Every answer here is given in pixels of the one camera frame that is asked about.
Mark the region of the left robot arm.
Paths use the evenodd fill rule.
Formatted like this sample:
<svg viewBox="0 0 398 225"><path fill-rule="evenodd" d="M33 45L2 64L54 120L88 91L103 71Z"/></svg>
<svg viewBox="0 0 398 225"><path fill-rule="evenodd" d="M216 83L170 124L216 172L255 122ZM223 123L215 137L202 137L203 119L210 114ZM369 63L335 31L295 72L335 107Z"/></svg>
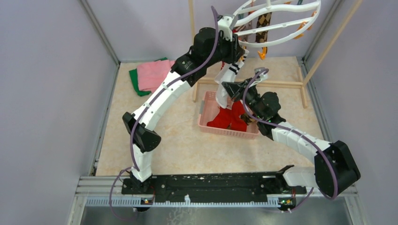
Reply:
<svg viewBox="0 0 398 225"><path fill-rule="evenodd" d="M233 33L205 27L194 37L189 50L177 58L157 90L134 112L126 112L122 120L130 134L132 167L130 178L140 194L149 191L153 151L161 142L155 127L172 104L218 62L236 64L245 54L239 38Z"/></svg>

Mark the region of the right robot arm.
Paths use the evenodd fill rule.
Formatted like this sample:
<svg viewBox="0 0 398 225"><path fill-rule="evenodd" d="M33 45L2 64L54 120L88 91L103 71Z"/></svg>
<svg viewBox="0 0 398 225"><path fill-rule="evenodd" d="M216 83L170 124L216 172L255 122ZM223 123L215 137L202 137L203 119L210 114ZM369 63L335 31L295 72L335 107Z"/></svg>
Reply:
<svg viewBox="0 0 398 225"><path fill-rule="evenodd" d="M260 95L250 79L243 82L222 82L233 101L241 101L257 122L259 131L269 139L285 144L307 158L312 167L292 166L275 180L281 193L294 186L317 188L329 198L335 198L361 178L360 170L343 141L328 142L295 128L281 117L278 95L265 92Z"/></svg>

